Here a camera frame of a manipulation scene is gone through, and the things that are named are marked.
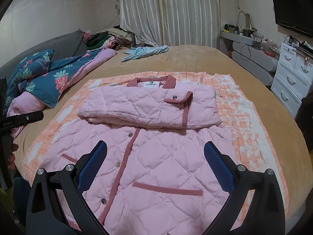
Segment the person's left hand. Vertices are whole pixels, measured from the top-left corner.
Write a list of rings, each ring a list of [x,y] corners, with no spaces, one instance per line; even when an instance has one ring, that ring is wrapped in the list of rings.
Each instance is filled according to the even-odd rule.
[[[14,164],[14,161],[15,161],[15,155],[14,155],[14,152],[16,152],[17,150],[19,149],[19,146],[15,143],[13,143],[13,146],[12,146],[12,153],[10,153],[7,157],[7,160],[8,160],[8,170],[14,170],[15,169],[15,164]]]

